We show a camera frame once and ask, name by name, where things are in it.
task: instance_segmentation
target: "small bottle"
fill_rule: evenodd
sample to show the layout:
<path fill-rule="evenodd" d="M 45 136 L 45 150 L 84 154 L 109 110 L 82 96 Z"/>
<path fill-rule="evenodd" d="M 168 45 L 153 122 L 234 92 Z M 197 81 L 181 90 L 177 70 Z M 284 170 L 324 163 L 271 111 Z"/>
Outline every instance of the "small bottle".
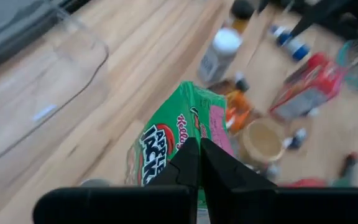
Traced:
<path fill-rule="evenodd" d="M 219 29 L 201 60 L 199 78 L 206 83 L 219 81 L 234 60 L 241 43 L 236 30 L 227 27 Z"/>
<path fill-rule="evenodd" d="M 247 28 L 249 19 L 253 13 L 254 8 L 248 1 L 236 0 L 231 7 L 229 18 L 226 19 L 223 26 L 231 27 L 239 34 L 242 34 Z"/>
<path fill-rule="evenodd" d="M 296 61 L 302 60 L 309 53 L 309 47 L 298 39 L 293 38 L 285 27 L 273 25 L 270 31 L 276 38 L 277 44 L 284 47 Z"/>

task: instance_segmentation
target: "pink label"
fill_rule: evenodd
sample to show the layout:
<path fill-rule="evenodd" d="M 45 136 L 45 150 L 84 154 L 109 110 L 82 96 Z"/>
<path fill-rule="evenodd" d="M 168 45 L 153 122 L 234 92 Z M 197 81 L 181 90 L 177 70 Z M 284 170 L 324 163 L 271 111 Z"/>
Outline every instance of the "pink label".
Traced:
<path fill-rule="evenodd" d="M 212 105 L 209 109 L 209 129 L 212 134 L 212 141 L 221 147 L 230 156 L 234 157 L 234 151 L 230 140 L 223 127 L 224 110 L 222 107 Z"/>

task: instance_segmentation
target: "wooden table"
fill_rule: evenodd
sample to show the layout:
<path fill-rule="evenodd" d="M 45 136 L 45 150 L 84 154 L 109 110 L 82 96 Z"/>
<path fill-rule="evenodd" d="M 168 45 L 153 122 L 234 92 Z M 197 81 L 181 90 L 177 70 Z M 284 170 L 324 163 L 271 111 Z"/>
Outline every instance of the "wooden table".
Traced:
<path fill-rule="evenodd" d="M 9 138 L 15 130 L 1 134 L 0 224 L 31 223 L 37 199 L 57 187 L 78 185 L 93 177 L 123 184 L 126 152 L 143 125 L 182 80 L 202 85 L 196 77 L 197 66 L 227 17 L 231 2 L 93 0 L 78 11 L 75 17 L 107 44 L 109 58 L 81 94 L 9 152 L 3 152 L 2 146 L 12 141 Z M 251 85 L 247 96 L 261 111 L 267 110 L 284 78 L 297 67 L 269 39 L 266 29 L 272 22 L 293 26 L 296 21 L 297 17 L 280 16 L 271 7 L 254 15 L 227 72 L 228 76 L 237 70 L 245 73 Z M 51 71 L 48 73 L 54 75 L 39 78 L 48 57 L 38 54 L 45 41 L 54 41 L 56 33 L 58 27 L 0 66 L 0 92 L 11 96 L 0 98 L 0 106 L 15 102 L 12 96 L 21 99 L 12 105 L 11 113 L 0 114 L 0 125 L 10 127 L 12 121 L 7 118 L 13 111 L 20 112 L 22 105 L 34 107 L 32 113 L 41 109 L 37 100 L 46 94 L 64 104 L 67 96 L 73 96 L 89 80 Z M 331 56 L 342 44 L 319 27 L 311 27 L 301 38 L 312 46 L 312 52 L 322 50 Z M 69 39 L 63 46 L 75 48 L 75 43 Z M 103 59 L 88 57 L 90 62 Z M 29 73 L 18 73 L 32 58 L 39 60 L 32 62 L 38 66 L 28 68 Z M 30 89 L 22 93 L 24 85 Z M 321 108 L 317 118 L 299 122 L 312 127 L 310 138 L 301 151 L 287 153 L 282 159 L 278 181 L 334 178 L 346 153 L 358 152 L 358 94 L 347 87 Z"/>

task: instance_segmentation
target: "red object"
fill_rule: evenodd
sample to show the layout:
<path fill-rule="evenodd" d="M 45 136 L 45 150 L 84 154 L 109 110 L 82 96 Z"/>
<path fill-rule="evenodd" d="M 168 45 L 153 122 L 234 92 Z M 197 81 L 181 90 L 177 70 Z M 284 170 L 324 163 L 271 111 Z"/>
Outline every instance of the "red object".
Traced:
<path fill-rule="evenodd" d="M 325 54 L 314 54 L 285 80 L 270 113 L 289 121 L 322 105 L 339 93 L 345 72 Z"/>
<path fill-rule="evenodd" d="M 327 183 L 323 179 L 310 178 L 301 179 L 292 184 L 281 185 L 281 187 L 326 187 Z"/>

